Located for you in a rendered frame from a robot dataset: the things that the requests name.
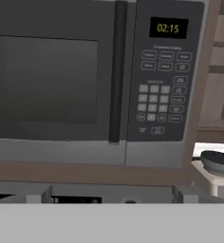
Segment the brown wooden shelf unit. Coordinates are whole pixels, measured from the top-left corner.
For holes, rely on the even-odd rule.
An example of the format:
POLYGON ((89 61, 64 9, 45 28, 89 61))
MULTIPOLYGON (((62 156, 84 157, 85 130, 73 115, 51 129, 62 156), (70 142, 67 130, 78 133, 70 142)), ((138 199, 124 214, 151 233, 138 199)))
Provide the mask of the brown wooden shelf unit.
POLYGON ((196 140, 224 142, 224 0, 220 0, 196 140))

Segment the black pan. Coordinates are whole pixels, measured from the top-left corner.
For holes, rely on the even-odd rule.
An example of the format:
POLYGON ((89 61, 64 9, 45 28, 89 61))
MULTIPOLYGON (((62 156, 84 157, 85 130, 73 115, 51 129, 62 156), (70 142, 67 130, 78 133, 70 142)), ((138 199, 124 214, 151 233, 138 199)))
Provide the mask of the black pan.
POLYGON ((205 170, 209 174, 224 177, 224 153, 214 150, 204 150, 199 160, 194 160, 192 165, 196 169, 205 170))

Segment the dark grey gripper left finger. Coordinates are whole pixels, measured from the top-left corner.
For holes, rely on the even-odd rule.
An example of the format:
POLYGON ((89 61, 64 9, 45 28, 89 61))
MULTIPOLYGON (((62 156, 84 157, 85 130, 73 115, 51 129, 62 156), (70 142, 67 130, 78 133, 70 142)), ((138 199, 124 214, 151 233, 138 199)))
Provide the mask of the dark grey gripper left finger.
POLYGON ((0 199, 0 203, 28 203, 28 204, 42 204, 51 203, 53 194, 53 187, 51 185, 44 186, 30 186, 23 192, 15 196, 8 196, 0 199))

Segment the microwave start button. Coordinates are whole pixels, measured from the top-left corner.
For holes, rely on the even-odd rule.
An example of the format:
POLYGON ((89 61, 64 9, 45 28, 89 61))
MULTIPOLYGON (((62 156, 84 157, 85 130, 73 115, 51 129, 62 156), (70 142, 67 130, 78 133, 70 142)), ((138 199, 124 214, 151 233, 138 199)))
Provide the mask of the microwave start button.
POLYGON ((161 127, 161 126, 157 126, 157 127, 152 127, 151 128, 151 133, 153 135, 163 135, 164 131, 165 131, 165 128, 161 127))

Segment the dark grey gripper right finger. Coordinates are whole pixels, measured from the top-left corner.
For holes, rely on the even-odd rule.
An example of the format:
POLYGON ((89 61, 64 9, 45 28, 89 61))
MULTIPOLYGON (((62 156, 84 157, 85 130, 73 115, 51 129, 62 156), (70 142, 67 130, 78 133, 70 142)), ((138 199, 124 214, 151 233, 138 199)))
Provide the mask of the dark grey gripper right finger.
POLYGON ((174 203, 219 203, 224 204, 224 199, 211 196, 194 185, 174 185, 172 187, 172 201, 174 203))

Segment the microwave door with dark window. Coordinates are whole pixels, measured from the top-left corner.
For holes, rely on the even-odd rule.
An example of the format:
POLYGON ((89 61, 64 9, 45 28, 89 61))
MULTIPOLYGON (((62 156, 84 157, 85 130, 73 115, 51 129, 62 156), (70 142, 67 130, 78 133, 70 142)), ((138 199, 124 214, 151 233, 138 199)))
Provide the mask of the microwave door with dark window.
POLYGON ((120 141, 111 143, 116 1, 0 0, 0 160, 124 163, 137 0, 124 0, 120 141))

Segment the beige table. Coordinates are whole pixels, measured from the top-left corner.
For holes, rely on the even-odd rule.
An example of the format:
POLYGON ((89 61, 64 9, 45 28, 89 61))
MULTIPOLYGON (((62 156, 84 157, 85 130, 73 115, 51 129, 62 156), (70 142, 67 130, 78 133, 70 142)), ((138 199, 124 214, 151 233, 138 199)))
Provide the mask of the beige table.
POLYGON ((206 166, 201 160, 192 162, 192 182, 205 193, 224 198, 224 172, 206 166))

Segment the grey microwave oven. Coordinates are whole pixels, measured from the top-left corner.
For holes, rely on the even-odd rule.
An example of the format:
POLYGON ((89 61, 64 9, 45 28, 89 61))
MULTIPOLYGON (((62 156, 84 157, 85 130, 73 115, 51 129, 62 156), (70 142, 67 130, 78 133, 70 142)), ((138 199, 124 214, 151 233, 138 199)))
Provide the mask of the grey microwave oven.
POLYGON ((122 165, 182 165, 208 9, 206 0, 137 0, 122 165), (157 126, 163 135, 151 133, 157 126))

